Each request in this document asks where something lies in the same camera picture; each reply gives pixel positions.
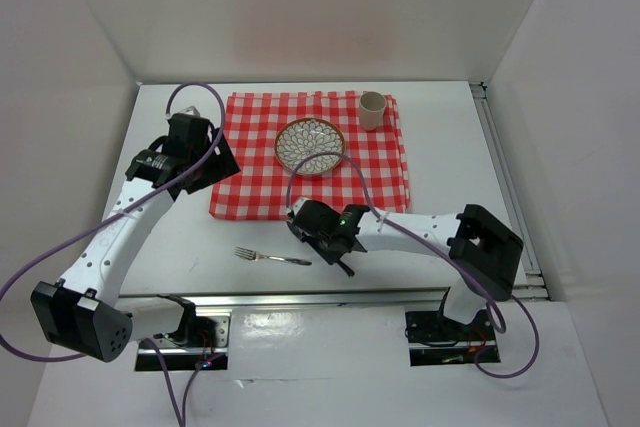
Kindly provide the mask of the silver table knife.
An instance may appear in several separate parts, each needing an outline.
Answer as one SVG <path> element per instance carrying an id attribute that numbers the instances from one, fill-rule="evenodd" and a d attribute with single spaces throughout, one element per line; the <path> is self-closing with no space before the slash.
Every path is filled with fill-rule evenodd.
<path id="1" fill-rule="evenodd" d="M 338 262 L 338 266 L 347 274 L 348 277 L 354 277 L 355 276 L 354 270 L 351 269 L 348 265 L 346 265 L 342 261 Z"/>

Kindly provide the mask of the red white checkered cloth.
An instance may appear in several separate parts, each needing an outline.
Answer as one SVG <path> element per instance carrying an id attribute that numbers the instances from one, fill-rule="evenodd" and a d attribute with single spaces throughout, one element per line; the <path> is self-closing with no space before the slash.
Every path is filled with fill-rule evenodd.
<path id="1" fill-rule="evenodd" d="M 360 96 L 358 91 L 233 93 L 224 135 L 240 171 L 213 187 L 210 214 L 230 221 L 282 220 L 286 202 L 301 196 L 336 210 L 371 199 L 382 210 L 408 211 L 409 170 L 397 101 L 387 98 L 381 126 L 367 132 L 358 122 Z M 286 124 L 303 118 L 335 125 L 360 169 L 340 162 L 320 176 L 291 175 L 276 158 L 275 141 Z"/>

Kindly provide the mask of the silver fork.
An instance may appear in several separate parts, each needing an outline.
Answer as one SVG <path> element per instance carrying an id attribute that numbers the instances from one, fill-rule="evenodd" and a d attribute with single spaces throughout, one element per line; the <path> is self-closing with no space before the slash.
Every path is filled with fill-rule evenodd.
<path id="1" fill-rule="evenodd" d="M 283 256 L 273 256 L 273 255 L 265 255 L 259 253 L 258 251 L 243 248 L 243 247 L 235 247 L 234 255 L 243 260 L 257 262 L 257 261 L 275 261 L 286 264 L 298 265 L 298 266 L 311 266 L 312 262 L 305 259 L 298 259 L 292 257 L 283 257 Z"/>

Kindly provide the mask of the patterned plate brown rim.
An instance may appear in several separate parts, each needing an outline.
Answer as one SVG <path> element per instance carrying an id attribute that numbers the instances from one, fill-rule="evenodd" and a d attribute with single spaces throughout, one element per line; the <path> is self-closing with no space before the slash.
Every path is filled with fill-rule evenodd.
<path id="1" fill-rule="evenodd" d="M 274 152 L 287 170 L 299 168 L 303 176 L 333 170 L 346 151 L 346 140 L 338 127 L 318 118 L 302 118 L 286 124 L 276 135 Z"/>

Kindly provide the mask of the brown paper cup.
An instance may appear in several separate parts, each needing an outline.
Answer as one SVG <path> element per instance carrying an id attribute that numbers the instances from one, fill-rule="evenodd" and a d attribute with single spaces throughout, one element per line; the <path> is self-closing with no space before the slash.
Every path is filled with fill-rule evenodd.
<path id="1" fill-rule="evenodd" d="M 373 131 L 382 125 L 387 108 L 387 99 L 384 95 L 373 92 L 364 92 L 358 100 L 358 120 L 360 127 L 365 131 Z"/>

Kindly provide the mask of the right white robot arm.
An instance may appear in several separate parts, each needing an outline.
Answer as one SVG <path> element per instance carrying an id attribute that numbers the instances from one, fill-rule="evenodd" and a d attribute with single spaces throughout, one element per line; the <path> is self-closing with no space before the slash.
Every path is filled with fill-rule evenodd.
<path id="1" fill-rule="evenodd" d="M 301 197 L 287 212 L 290 231 L 328 264 L 342 265 L 354 252 L 404 252 L 448 263 L 459 275 L 441 302 L 436 326 L 448 339 L 460 338 L 485 310 L 495 331 L 506 331 L 499 302 L 511 299 L 523 241 L 480 205 L 446 215 L 391 213 L 348 205 L 339 213 Z"/>

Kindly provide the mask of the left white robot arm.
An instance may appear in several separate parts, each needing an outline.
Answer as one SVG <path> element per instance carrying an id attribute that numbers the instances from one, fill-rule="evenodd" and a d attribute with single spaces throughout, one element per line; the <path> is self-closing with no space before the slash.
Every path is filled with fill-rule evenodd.
<path id="1" fill-rule="evenodd" d="M 140 151 L 125 172 L 110 223 L 55 283 L 39 282 L 31 304 L 47 341 L 111 362 L 126 345 L 165 337 L 176 346 L 198 339 L 212 322 L 174 294 L 118 308 L 125 277 L 158 221 L 182 193 L 191 194 L 239 173 L 221 129 L 177 113 L 169 132 Z"/>

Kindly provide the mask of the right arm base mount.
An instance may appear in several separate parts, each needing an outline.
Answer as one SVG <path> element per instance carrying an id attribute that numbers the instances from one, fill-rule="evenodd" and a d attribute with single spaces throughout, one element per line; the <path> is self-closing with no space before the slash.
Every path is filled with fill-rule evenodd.
<path id="1" fill-rule="evenodd" d="M 480 311 L 469 326 L 459 326 L 436 311 L 405 313 L 404 334 L 412 367 L 500 363 L 496 333 L 487 313 Z"/>

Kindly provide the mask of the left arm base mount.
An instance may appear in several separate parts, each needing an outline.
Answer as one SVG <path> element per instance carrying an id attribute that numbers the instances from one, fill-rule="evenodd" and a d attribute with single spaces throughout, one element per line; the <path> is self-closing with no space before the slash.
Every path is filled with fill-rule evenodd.
<path id="1" fill-rule="evenodd" d="M 153 334 L 169 372 L 194 372 L 202 363 L 205 371 L 223 371 L 228 368 L 228 350 L 231 333 L 231 311 L 196 309 L 196 326 L 190 337 L 177 341 L 169 333 Z"/>

